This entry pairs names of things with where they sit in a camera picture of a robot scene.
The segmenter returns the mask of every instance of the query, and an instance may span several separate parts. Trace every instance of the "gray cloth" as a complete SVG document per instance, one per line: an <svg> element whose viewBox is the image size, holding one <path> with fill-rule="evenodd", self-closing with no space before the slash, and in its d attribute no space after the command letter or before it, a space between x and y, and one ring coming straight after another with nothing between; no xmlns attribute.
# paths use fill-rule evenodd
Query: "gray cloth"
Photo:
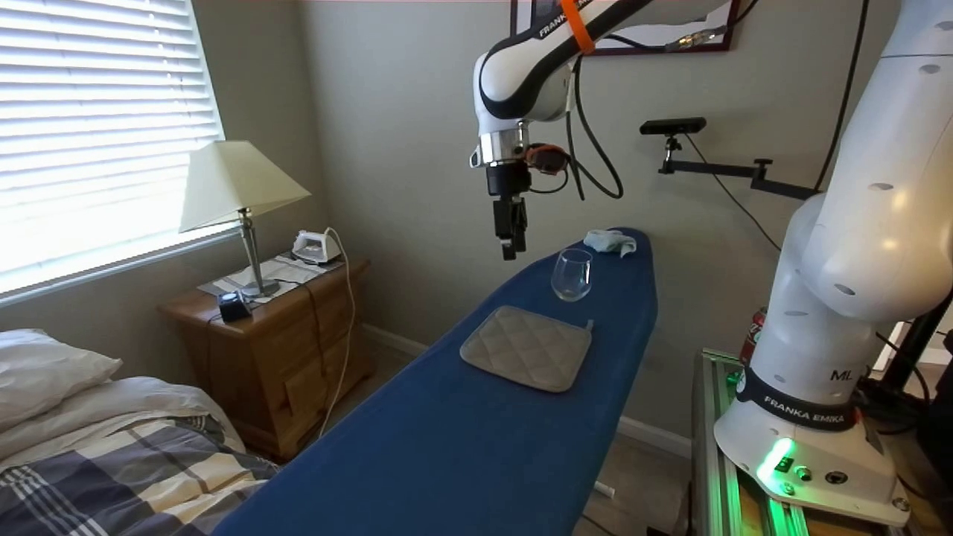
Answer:
<svg viewBox="0 0 953 536"><path fill-rule="evenodd" d="M461 362L537 391L573 387L594 342L591 327L500 308L464 339Z"/></svg>

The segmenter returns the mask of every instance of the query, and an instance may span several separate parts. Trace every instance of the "plaid bedding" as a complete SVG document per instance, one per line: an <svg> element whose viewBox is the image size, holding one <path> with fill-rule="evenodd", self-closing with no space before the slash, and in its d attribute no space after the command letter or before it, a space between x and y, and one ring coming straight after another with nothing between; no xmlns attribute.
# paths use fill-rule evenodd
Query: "plaid bedding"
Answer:
<svg viewBox="0 0 953 536"><path fill-rule="evenodd" d="M150 420L0 472L0 533L211 533L273 472L214 420Z"/></svg>

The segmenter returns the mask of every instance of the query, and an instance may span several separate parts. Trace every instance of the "small object on nightstand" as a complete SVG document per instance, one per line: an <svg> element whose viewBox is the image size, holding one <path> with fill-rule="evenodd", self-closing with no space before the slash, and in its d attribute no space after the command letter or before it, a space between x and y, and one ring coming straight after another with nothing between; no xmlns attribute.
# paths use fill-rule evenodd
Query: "small object on nightstand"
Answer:
<svg viewBox="0 0 953 536"><path fill-rule="evenodd" d="M218 313L226 326L250 320L250 308L241 293L229 293L229 296L218 299Z"/></svg>
<svg viewBox="0 0 953 536"><path fill-rule="evenodd" d="M332 269L342 260L340 246L332 232L300 229L291 248L291 260Z"/></svg>

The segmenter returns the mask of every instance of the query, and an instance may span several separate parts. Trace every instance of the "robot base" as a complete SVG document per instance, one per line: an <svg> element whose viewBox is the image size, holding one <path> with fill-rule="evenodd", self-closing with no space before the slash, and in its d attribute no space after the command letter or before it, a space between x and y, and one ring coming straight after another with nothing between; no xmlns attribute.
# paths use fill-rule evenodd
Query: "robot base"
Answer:
<svg viewBox="0 0 953 536"><path fill-rule="evenodd" d="M716 423L722 454L774 502L903 528L905 491L894 461L871 442L865 423L815 432L740 400Z"/></svg>

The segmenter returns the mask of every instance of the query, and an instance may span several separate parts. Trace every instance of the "lamp shade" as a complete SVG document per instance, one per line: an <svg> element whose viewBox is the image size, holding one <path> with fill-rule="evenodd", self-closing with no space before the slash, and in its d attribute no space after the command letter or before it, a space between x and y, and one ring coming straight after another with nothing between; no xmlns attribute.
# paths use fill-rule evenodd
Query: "lamp shade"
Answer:
<svg viewBox="0 0 953 536"><path fill-rule="evenodd" d="M180 229L239 220L291 205L311 196L288 174L268 162L247 140L218 140L196 150L189 162L189 186Z"/></svg>

